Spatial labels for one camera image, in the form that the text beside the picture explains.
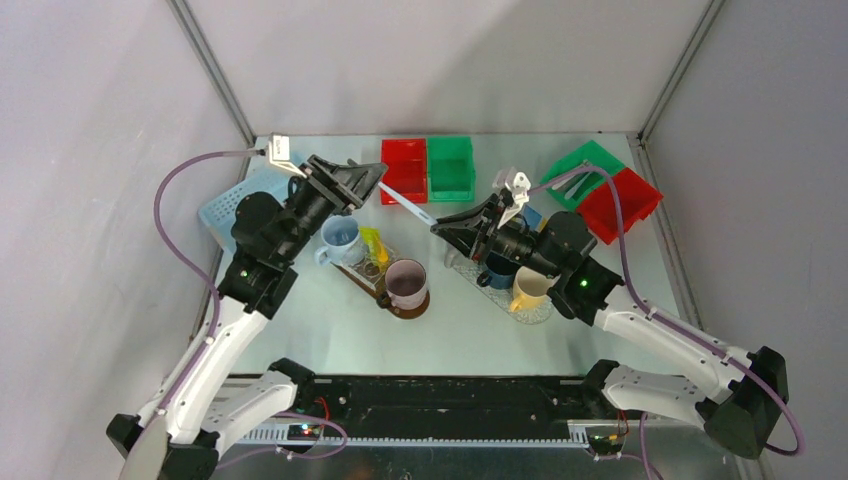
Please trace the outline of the light blue toothbrush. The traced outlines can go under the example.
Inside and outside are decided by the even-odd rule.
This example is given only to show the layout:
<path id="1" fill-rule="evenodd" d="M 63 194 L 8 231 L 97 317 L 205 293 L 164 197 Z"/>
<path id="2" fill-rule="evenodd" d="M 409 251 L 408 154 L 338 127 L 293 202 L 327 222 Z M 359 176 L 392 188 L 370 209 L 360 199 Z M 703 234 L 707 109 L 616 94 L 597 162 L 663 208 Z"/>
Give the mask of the light blue toothbrush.
<path id="1" fill-rule="evenodd" d="M 391 199 L 395 200 L 399 205 L 401 205 L 403 208 L 405 208 L 408 212 L 410 212 L 413 216 L 418 218 L 420 221 L 422 221 L 428 227 L 432 227 L 437 223 L 437 220 L 436 220 L 435 217 L 433 217 L 432 215 L 427 213 L 421 207 L 418 207 L 415 203 L 413 203 L 411 200 L 406 198 L 401 193 L 397 192 L 392 187 L 388 186 L 382 180 L 383 176 L 389 170 L 388 166 L 386 166 L 384 164 L 378 164 L 378 170 L 380 171 L 380 174 L 381 174 L 381 176 L 380 176 L 381 180 L 379 182 L 377 182 L 373 187 L 371 187 L 367 191 L 367 195 L 366 195 L 365 199 L 363 200 L 363 204 L 365 204 L 368 201 L 370 196 L 373 194 L 374 190 L 378 189 L 381 193 L 387 193 L 388 196 Z"/>

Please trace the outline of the dark blue mug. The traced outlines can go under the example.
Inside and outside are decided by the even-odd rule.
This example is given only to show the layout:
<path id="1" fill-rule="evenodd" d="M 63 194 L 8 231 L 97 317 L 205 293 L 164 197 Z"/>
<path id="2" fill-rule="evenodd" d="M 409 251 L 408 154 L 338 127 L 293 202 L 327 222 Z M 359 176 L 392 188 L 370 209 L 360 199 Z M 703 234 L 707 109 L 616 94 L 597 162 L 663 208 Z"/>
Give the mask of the dark blue mug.
<path id="1" fill-rule="evenodd" d="M 495 290 L 510 289 L 519 268 L 519 265 L 510 261 L 490 259 L 486 262 L 483 272 L 476 278 L 476 284 Z"/>

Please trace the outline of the light blue mug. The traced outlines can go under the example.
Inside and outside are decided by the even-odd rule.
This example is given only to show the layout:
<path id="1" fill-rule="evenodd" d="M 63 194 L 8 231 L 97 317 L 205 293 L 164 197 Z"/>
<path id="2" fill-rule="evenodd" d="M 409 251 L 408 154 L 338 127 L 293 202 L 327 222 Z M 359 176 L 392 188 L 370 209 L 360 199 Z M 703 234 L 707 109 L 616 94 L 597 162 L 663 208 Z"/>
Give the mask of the light blue mug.
<path id="1" fill-rule="evenodd" d="M 362 261 L 367 247 L 362 240 L 359 223 L 352 216 L 332 216 L 320 229 L 322 245 L 315 251 L 314 261 L 319 266 L 330 263 L 353 266 Z"/>

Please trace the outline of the mauve pink mug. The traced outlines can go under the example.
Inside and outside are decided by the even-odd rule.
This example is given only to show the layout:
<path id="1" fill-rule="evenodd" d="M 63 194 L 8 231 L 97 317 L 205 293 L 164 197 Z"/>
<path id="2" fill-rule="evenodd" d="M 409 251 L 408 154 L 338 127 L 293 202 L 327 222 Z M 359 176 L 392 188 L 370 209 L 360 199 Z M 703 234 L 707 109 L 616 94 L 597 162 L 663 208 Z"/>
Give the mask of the mauve pink mug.
<path id="1" fill-rule="evenodd" d="M 377 297 L 377 305 L 382 309 L 414 310 L 425 302 L 429 293 L 426 270 L 416 260 L 393 262 L 383 279 L 385 288 Z"/>

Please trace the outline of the clear acrylic holder rack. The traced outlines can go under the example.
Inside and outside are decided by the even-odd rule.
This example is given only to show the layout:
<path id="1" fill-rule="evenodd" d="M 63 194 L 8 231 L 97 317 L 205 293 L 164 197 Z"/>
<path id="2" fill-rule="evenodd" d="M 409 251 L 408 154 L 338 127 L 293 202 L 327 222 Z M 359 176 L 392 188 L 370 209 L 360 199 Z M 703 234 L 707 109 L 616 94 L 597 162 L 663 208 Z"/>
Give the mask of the clear acrylic holder rack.
<path id="1" fill-rule="evenodd" d="M 362 240 L 359 250 L 364 253 L 364 257 L 356 263 L 345 260 L 335 268 L 365 293 L 377 298 L 385 289 L 386 270 L 401 255 L 376 228 L 362 227 L 360 235 Z"/>

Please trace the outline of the cream yellow mug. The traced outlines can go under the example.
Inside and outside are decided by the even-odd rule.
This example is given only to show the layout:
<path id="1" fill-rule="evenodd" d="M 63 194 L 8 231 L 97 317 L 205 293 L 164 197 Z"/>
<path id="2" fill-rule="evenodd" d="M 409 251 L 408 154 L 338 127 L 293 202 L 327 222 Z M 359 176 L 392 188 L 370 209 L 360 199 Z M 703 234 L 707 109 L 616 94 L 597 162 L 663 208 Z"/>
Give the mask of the cream yellow mug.
<path id="1" fill-rule="evenodd" d="M 547 298 L 547 291 L 555 281 L 555 278 L 549 278 L 528 267 L 520 267 L 513 279 L 509 311 L 518 312 L 539 307 Z"/>

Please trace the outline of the grey mug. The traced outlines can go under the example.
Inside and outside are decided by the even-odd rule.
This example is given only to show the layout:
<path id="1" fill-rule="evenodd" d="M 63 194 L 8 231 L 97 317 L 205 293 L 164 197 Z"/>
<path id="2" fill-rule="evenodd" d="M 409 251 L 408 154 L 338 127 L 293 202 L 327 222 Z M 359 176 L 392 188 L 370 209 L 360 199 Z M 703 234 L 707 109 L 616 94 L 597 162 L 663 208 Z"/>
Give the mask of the grey mug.
<path id="1" fill-rule="evenodd" d="M 458 259 L 461 257 L 461 252 L 455 247 L 449 245 L 444 256 L 444 266 L 448 269 L 453 268 L 454 265 L 458 262 Z"/>

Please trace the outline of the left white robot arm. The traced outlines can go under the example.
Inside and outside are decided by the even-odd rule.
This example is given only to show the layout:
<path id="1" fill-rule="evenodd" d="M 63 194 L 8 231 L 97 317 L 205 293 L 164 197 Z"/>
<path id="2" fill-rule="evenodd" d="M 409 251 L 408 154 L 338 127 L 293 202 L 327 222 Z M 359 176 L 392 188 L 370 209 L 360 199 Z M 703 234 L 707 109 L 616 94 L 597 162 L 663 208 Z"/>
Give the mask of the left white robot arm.
<path id="1" fill-rule="evenodd" d="M 268 369 L 240 394 L 216 396 L 236 360 L 270 323 L 294 285 L 294 263 L 331 217 L 362 207 L 387 172 L 382 163 L 344 165 L 311 156 L 278 167 L 290 176 L 284 200 L 258 191 L 235 209 L 236 249 L 220 282 L 210 282 L 212 317 L 153 397 L 118 414 L 108 438 L 123 456 L 124 479 L 208 479 L 224 454 L 265 420 L 304 416 L 316 390 L 283 367 Z"/>

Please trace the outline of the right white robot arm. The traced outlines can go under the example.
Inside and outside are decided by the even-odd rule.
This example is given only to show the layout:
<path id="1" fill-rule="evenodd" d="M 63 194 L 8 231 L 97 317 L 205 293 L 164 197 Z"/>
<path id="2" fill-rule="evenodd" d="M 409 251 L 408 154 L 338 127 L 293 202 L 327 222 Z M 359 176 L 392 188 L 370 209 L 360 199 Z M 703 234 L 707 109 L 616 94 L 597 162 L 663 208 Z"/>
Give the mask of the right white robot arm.
<path id="1" fill-rule="evenodd" d="M 557 212 L 535 231 L 520 221 L 502 222 L 504 210 L 492 195 L 469 211 L 436 220 L 430 231 L 470 260 L 498 255 L 552 280 L 544 295 L 563 317 L 628 340 L 680 370 L 651 374 L 600 360 L 581 392 L 588 414 L 606 418 L 618 409 L 673 418 L 746 459 L 769 449 L 788 404 L 786 361 L 779 352 L 729 345 L 635 294 L 624 277 L 590 256 L 596 239 L 579 214 Z"/>

